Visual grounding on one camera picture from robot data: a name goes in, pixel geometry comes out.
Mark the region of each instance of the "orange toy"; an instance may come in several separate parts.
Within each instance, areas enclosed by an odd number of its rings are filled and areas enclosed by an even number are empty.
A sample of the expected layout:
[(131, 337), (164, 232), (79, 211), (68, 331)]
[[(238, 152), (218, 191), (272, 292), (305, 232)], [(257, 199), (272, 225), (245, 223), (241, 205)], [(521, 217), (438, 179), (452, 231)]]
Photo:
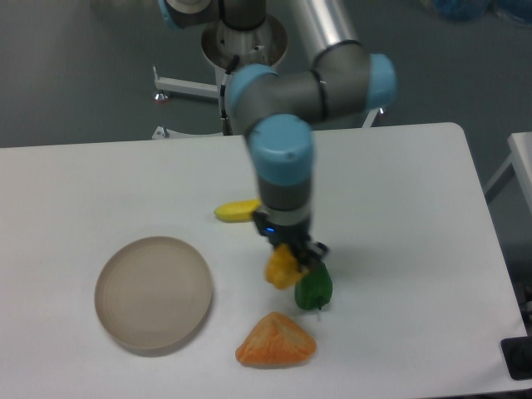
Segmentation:
[(289, 366), (308, 360), (316, 342), (291, 318), (272, 312), (262, 318), (236, 350), (245, 366)]

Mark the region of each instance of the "table surface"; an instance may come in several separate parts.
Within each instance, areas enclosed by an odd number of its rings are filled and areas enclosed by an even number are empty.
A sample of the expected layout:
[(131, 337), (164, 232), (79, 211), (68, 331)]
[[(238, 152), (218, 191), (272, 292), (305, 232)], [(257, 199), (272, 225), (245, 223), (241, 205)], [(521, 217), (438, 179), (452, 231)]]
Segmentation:
[[(470, 157), (453, 124), (315, 135), (315, 239), (330, 306), (300, 311), (263, 280), (270, 247), (212, 212), (253, 198), (240, 137), (0, 150), (0, 397), (443, 397), (532, 387), (500, 340), (525, 335)], [(133, 240), (184, 239), (214, 300), (178, 352), (144, 358), (94, 310), (106, 261)], [(271, 311), (312, 334), (302, 367), (242, 367), (234, 350)]]
[(532, 132), (514, 133), (508, 138), (508, 144), (515, 174), (532, 212)]

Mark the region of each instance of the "green pepper toy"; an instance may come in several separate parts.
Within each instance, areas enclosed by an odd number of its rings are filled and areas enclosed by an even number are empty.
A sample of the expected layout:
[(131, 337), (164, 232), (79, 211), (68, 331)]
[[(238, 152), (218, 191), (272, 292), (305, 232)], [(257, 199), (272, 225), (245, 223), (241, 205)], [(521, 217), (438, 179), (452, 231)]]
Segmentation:
[(303, 277), (293, 291), (296, 304), (303, 310), (322, 310), (332, 295), (333, 281), (324, 263)]

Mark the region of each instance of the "round dish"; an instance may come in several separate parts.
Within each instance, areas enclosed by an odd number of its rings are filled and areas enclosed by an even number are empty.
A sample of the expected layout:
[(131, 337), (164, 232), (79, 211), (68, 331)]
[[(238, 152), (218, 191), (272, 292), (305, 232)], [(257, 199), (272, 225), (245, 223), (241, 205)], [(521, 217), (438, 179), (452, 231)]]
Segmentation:
[(212, 293), (209, 266), (194, 247), (149, 237), (107, 262), (96, 283), (96, 314), (121, 346), (141, 356), (162, 356), (199, 326)]

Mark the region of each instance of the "metal stand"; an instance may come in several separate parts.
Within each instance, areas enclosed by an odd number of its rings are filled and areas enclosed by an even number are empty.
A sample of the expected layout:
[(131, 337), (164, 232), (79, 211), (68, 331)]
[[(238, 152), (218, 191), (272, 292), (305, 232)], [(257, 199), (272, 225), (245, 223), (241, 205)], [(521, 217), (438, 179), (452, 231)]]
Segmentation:
[(483, 188), (489, 204), (517, 176), (525, 200), (532, 212), (532, 132), (514, 133), (508, 138), (511, 154)]
[(512, 165), (512, 155), (508, 155), (499, 169), (491, 176), (482, 191), (484, 191), (485, 202), (488, 204), (506, 187), (512, 177), (515, 176)]
[(386, 109), (384, 108), (375, 108), (374, 110), (369, 111), (366, 116), (366, 120), (362, 125), (362, 128), (366, 129), (368, 127), (375, 127), (385, 113)]
[(166, 139), (199, 139), (202, 137), (218, 137), (222, 136), (222, 133), (214, 133), (211, 135), (188, 135), (179, 131), (171, 131), (166, 129), (165, 126), (158, 126), (151, 137), (153, 140), (166, 140)]
[(170, 98), (161, 90), (158, 90), (154, 93), (153, 99), (157, 104), (164, 104), (167, 102)]
[(219, 91), (216, 85), (207, 85), (204, 83), (197, 83), (195, 81), (180, 81), (179, 79), (171, 79), (169, 77), (159, 77), (155, 65), (153, 66), (153, 75), (157, 93), (165, 96), (166, 100), (168, 100), (168, 96), (165, 94), (165, 92), (188, 94), (190, 96), (199, 96), (218, 100)]

